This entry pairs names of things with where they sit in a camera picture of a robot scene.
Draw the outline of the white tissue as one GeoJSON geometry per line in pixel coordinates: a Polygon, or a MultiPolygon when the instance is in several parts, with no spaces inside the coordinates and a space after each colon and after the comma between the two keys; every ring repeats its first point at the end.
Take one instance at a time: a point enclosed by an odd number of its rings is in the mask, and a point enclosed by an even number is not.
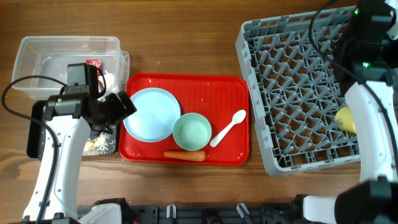
{"type": "Polygon", "coordinates": [[[106,87],[105,94],[116,93],[119,91],[119,85],[115,74],[105,71],[104,76],[98,76],[98,89],[103,91],[106,87]]]}

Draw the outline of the rice and food scraps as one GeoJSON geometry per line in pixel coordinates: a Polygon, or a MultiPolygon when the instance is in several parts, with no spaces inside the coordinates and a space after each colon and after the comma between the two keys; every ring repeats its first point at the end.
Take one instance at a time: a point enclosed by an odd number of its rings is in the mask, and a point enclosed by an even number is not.
{"type": "Polygon", "coordinates": [[[101,133],[94,139],[88,139],[84,149],[83,156],[105,156],[113,154],[116,151],[116,133],[101,133]]]}

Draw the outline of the red snack wrapper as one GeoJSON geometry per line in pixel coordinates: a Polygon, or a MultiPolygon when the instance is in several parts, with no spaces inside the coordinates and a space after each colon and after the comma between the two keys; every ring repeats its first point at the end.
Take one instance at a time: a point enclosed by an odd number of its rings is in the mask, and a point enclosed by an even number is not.
{"type": "Polygon", "coordinates": [[[96,68],[101,69],[101,60],[100,59],[85,60],[85,63],[88,64],[88,65],[93,65],[96,68]]]}

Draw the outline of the green bowl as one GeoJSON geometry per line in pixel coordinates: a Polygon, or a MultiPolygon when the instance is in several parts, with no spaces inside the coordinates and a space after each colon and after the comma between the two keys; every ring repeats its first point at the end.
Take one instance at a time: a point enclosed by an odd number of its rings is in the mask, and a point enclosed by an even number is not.
{"type": "Polygon", "coordinates": [[[178,146],[187,151],[203,149],[210,141],[210,122],[199,113],[182,115],[175,123],[173,137],[178,146]]]}

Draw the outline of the yellow plastic cup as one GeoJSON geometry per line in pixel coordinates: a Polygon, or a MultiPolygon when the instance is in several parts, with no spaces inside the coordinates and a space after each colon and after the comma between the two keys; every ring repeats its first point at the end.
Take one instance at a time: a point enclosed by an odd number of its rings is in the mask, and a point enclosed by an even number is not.
{"type": "Polygon", "coordinates": [[[338,110],[335,114],[335,121],[339,122],[337,126],[339,129],[356,134],[353,115],[347,106],[338,110]]]}

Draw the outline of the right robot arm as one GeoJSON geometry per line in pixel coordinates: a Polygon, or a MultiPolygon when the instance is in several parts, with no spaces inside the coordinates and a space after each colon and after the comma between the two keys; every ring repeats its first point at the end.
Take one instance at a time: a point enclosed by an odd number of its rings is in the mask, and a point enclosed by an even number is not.
{"type": "Polygon", "coordinates": [[[335,119],[357,137],[360,182],[337,197],[297,196],[300,216],[317,223],[396,223],[397,2],[360,1],[325,60],[346,102],[335,119]]]}

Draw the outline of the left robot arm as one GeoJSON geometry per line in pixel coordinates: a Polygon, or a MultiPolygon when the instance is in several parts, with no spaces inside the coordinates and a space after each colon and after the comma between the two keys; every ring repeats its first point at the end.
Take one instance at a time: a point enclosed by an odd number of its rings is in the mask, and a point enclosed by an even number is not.
{"type": "Polygon", "coordinates": [[[137,111],[125,91],[106,95],[99,90],[100,68],[71,64],[67,74],[66,86],[48,98],[40,119],[46,140],[34,193],[22,216],[27,223],[78,218],[78,176],[91,131],[105,132],[137,111]]]}

